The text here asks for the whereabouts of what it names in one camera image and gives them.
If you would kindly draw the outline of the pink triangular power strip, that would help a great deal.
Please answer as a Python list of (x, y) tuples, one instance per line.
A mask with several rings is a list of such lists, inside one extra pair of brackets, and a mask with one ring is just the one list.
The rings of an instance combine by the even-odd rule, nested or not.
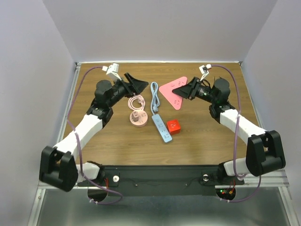
[(180, 110), (183, 98), (173, 90), (187, 84), (187, 77), (183, 76), (159, 87), (159, 92), (170, 103), (175, 110)]

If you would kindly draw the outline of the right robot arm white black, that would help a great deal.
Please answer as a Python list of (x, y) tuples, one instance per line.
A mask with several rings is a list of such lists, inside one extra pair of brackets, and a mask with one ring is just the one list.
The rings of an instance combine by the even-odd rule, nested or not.
[(206, 86), (195, 77), (172, 92), (185, 99), (193, 100), (197, 97), (209, 102), (212, 118), (233, 131), (246, 144), (245, 158), (219, 164), (216, 178), (220, 183), (226, 184), (236, 175), (252, 174), (258, 177), (285, 167), (280, 134), (275, 130), (260, 128), (240, 115), (228, 101), (230, 84), (227, 80), (218, 78), (213, 86)]

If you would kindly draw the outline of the pink round power strip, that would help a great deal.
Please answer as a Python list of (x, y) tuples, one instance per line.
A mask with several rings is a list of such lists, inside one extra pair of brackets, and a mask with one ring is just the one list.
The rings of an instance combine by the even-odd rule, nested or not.
[(129, 120), (133, 126), (143, 127), (148, 122), (148, 115), (144, 110), (135, 110), (131, 112)]

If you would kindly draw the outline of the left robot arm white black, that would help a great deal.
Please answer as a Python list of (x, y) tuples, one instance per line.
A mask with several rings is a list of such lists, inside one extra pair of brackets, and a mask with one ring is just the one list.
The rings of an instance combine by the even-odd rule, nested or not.
[(122, 98), (141, 94), (148, 82), (135, 79), (129, 73), (124, 81), (114, 76), (114, 82), (97, 82), (95, 97), (82, 121), (59, 143), (46, 146), (41, 152), (39, 180), (69, 192), (82, 181), (98, 186), (104, 182), (101, 165), (95, 162), (76, 164), (82, 159), (82, 148), (101, 131), (113, 115), (113, 106)]

